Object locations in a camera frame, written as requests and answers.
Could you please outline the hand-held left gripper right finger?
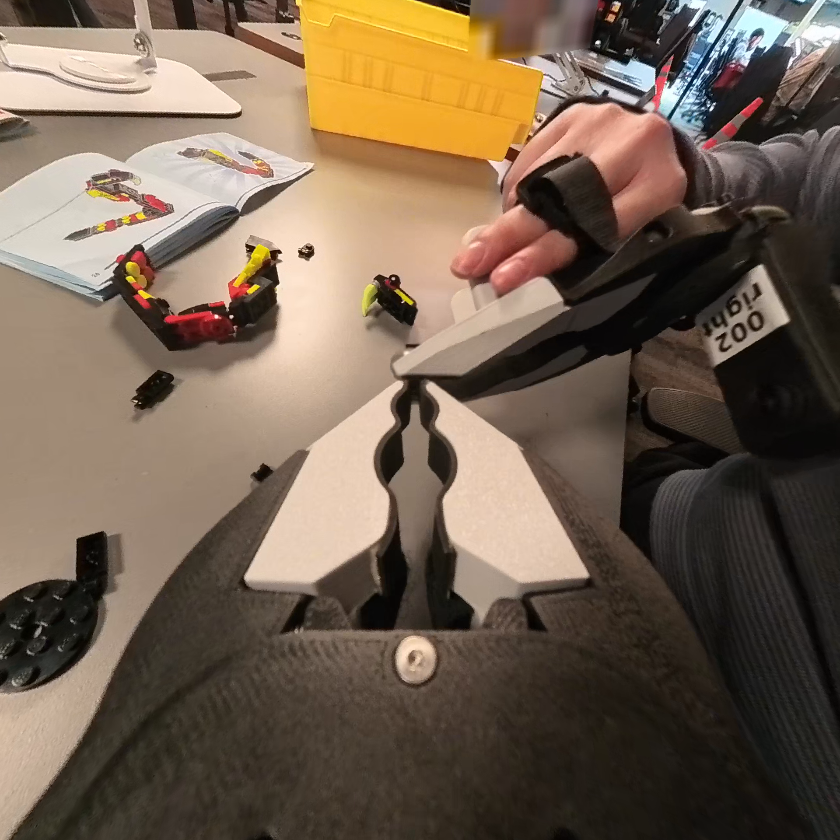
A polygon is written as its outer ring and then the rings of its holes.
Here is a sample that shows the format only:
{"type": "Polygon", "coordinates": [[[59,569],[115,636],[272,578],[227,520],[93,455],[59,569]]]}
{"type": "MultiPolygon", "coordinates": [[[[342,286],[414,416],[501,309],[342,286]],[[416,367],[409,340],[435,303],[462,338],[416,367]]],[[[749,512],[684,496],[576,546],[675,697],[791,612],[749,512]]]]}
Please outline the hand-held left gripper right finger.
{"type": "Polygon", "coordinates": [[[420,384],[435,503],[434,624],[482,624],[498,601],[585,588],[590,575],[522,448],[440,386],[420,384]]]}

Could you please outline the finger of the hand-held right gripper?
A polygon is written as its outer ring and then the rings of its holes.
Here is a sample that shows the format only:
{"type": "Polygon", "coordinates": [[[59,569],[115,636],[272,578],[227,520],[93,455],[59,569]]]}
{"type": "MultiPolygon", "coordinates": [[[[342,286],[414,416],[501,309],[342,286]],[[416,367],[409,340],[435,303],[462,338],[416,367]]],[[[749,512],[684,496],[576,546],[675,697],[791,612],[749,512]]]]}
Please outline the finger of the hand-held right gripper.
{"type": "Polygon", "coordinates": [[[644,276],[587,301],[566,302],[547,277],[529,281],[392,361],[396,379],[457,379],[483,363],[542,342],[586,346],[594,330],[630,305],[654,280],[644,276]]]}
{"type": "Polygon", "coordinates": [[[469,402],[487,396],[518,392],[547,382],[608,356],[604,349],[589,349],[542,342],[523,353],[512,353],[481,364],[453,380],[453,397],[469,402]]]}

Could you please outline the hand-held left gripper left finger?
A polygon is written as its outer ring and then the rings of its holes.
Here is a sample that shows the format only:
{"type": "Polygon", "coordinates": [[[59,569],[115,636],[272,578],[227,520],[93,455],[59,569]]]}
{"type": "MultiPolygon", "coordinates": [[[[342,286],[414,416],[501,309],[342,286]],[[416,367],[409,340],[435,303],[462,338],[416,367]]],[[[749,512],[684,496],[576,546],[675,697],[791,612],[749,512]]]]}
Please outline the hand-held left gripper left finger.
{"type": "Polygon", "coordinates": [[[407,565],[391,483],[411,411],[396,382],[306,450],[245,572],[249,589],[327,596],[347,613],[398,608],[407,565]]]}

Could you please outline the person's right forearm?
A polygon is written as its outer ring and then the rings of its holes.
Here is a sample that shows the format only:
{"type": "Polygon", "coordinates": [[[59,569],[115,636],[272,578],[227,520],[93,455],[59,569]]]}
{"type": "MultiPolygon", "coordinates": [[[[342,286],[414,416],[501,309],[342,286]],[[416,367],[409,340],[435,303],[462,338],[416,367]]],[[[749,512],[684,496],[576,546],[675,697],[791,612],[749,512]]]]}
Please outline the person's right forearm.
{"type": "Polygon", "coordinates": [[[781,207],[802,221],[839,224],[839,128],[783,133],[760,144],[730,140],[702,150],[673,130],[687,176],[685,204],[695,209],[723,200],[741,207],[781,207]]]}

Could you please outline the black lego plate with clip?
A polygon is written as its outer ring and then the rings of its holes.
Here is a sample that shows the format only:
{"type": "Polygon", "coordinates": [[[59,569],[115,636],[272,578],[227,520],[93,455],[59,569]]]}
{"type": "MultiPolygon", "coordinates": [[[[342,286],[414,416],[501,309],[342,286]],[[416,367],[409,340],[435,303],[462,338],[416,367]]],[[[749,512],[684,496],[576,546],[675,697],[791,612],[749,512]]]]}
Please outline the black lego plate with clip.
{"type": "Polygon", "coordinates": [[[144,380],[134,391],[131,403],[135,411],[144,411],[171,393],[175,377],[168,371],[158,370],[144,380]]]}

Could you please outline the black rectangular lego plate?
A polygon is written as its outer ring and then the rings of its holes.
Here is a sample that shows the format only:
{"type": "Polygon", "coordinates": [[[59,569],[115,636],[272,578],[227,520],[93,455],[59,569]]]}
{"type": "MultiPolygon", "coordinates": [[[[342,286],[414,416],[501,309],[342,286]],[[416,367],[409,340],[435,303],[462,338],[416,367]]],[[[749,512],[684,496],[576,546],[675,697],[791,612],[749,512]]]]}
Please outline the black rectangular lego plate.
{"type": "Polygon", "coordinates": [[[105,531],[77,538],[76,578],[93,597],[99,598],[104,592],[109,580],[109,538],[105,531]]]}

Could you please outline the red black yellow lego snake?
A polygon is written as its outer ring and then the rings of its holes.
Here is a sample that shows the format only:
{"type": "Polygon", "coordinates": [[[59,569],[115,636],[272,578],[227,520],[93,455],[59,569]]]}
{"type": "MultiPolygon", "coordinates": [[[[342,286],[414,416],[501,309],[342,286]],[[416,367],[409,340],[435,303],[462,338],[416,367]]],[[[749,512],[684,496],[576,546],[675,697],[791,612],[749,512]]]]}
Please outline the red black yellow lego snake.
{"type": "Polygon", "coordinates": [[[154,267],[144,247],[137,245],[118,257],[112,286],[166,349],[187,350],[202,343],[236,340],[271,312],[277,306],[278,261],[262,259],[257,252],[246,256],[244,268],[227,284],[227,302],[173,311],[165,299],[151,293],[154,267]]]}

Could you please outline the round black studded lego plate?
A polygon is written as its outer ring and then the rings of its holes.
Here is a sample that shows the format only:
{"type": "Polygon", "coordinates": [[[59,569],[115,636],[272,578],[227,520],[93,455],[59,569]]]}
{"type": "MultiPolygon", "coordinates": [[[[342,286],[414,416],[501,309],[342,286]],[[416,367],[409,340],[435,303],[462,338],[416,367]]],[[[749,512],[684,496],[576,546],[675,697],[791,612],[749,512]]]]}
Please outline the round black studded lego plate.
{"type": "Polygon", "coordinates": [[[1,600],[1,692],[12,695],[64,674],[98,624],[98,595],[77,581],[40,581],[1,600]]]}

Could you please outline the lego instruction booklet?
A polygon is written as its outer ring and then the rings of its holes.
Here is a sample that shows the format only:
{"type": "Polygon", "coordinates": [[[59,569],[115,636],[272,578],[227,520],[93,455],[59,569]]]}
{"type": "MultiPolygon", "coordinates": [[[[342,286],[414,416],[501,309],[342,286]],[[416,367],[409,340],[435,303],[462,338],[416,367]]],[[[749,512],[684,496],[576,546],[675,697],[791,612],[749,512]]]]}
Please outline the lego instruction booklet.
{"type": "Polygon", "coordinates": [[[129,247],[165,266],[313,168],[230,133],[157,143],[127,161],[73,154],[2,190],[1,262],[104,301],[129,247]]]}

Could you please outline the person's right hand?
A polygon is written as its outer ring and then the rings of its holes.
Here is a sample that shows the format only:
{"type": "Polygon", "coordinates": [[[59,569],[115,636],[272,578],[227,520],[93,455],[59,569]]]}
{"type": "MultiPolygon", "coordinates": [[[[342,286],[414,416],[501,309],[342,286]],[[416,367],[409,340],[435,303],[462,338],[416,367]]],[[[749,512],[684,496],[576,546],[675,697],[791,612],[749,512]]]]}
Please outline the person's right hand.
{"type": "Polygon", "coordinates": [[[615,103],[577,103],[543,125],[502,183],[502,215],[476,228],[450,264],[462,280],[487,278],[499,296],[573,264],[576,243],[518,203],[517,187],[533,170],[581,154],[598,169],[612,197],[620,241],[684,202],[687,175],[669,123],[615,103]]]}

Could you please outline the black mesh office chair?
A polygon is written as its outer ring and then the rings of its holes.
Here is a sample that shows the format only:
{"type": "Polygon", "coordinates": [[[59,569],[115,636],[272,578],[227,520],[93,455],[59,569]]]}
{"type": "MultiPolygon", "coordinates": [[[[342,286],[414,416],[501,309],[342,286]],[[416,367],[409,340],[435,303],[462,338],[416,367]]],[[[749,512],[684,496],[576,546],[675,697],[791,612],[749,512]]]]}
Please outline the black mesh office chair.
{"type": "Polygon", "coordinates": [[[677,388],[654,387],[640,399],[646,428],[674,443],[701,443],[726,455],[744,452],[726,404],[677,388]]]}

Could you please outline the person's grey ribbed pants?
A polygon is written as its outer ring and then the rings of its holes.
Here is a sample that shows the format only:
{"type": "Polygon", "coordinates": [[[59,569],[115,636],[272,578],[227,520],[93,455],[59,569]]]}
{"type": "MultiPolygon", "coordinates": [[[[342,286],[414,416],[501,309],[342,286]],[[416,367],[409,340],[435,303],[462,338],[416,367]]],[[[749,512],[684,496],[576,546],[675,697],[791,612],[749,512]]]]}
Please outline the person's grey ribbed pants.
{"type": "Polygon", "coordinates": [[[693,622],[814,838],[838,838],[838,456],[649,449],[625,465],[621,527],[693,622]]]}

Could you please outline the yellow plastic bin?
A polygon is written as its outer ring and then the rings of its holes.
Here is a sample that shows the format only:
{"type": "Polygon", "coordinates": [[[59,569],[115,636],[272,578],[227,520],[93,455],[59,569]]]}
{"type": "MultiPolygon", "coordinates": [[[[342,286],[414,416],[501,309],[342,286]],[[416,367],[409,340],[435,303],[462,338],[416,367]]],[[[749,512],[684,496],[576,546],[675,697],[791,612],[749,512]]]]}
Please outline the yellow plastic bin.
{"type": "Polygon", "coordinates": [[[469,51],[469,19],[414,1],[300,1],[314,130],[501,161],[532,128],[543,73],[469,51]]]}

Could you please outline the flat monitor stand base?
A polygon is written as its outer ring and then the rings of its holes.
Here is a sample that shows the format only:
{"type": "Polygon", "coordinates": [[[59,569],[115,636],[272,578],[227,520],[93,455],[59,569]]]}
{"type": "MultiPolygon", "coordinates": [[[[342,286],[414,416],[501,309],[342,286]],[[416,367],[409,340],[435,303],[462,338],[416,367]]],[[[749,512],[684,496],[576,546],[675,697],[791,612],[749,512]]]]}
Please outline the flat monitor stand base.
{"type": "Polygon", "coordinates": [[[20,114],[234,118],[242,108],[194,68],[158,59],[146,1],[133,2],[130,54],[1,37],[1,106],[20,114]]]}

